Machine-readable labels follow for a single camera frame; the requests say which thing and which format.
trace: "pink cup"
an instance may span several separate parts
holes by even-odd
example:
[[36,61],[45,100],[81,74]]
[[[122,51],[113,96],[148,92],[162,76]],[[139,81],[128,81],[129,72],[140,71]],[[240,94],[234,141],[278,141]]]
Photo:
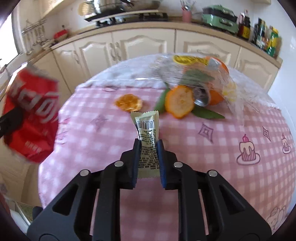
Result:
[[182,20],[185,23],[191,23],[191,20],[192,20],[192,12],[191,11],[187,11],[187,10],[183,10],[183,12],[182,12]]

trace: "barcode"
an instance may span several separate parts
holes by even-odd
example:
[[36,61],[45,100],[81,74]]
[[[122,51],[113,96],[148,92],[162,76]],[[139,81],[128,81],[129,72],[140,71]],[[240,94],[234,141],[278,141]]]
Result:
[[137,122],[137,125],[138,125],[138,129],[152,129],[153,128],[153,121],[149,121],[149,122],[140,122],[138,121]]

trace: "green electric cooker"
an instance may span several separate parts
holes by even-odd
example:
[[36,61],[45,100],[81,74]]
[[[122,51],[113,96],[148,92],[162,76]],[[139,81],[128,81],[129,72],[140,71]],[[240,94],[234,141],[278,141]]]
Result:
[[212,5],[203,8],[202,21],[212,27],[220,28],[237,34],[239,26],[237,24],[237,16],[233,11],[219,5]]

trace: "green leaf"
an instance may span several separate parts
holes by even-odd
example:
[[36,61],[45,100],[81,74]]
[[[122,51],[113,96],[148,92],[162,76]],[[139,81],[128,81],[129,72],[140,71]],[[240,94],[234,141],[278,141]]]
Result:
[[200,107],[198,105],[195,105],[191,113],[197,117],[204,118],[204,119],[225,119],[223,115],[220,115],[214,111],[208,110],[204,107]]
[[167,88],[161,93],[158,101],[156,102],[154,110],[158,110],[159,113],[165,112],[165,97],[169,91],[170,91],[170,88]]

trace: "tablecloth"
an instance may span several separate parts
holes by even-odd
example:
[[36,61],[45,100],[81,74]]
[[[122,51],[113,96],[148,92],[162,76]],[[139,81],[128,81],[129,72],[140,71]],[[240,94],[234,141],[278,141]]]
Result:
[[[40,165],[38,189],[43,207],[80,170],[104,169],[132,148],[137,138],[129,113],[114,106],[132,93],[142,98],[142,112],[152,110],[161,89],[88,86],[77,88],[59,112],[54,152]],[[287,212],[295,186],[295,146],[281,111],[260,105],[245,108],[241,125],[226,103],[211,107],[224,120],[189,114],[182,120],[160,116],[160,139],[178,160],[194,170],[217,170],[270,224],[273,232]],[[241,143],[253,146],[242,153]],[[177,191],[162,189],[159,178],[139,179],[120,197],[122,240],[178,240]]]

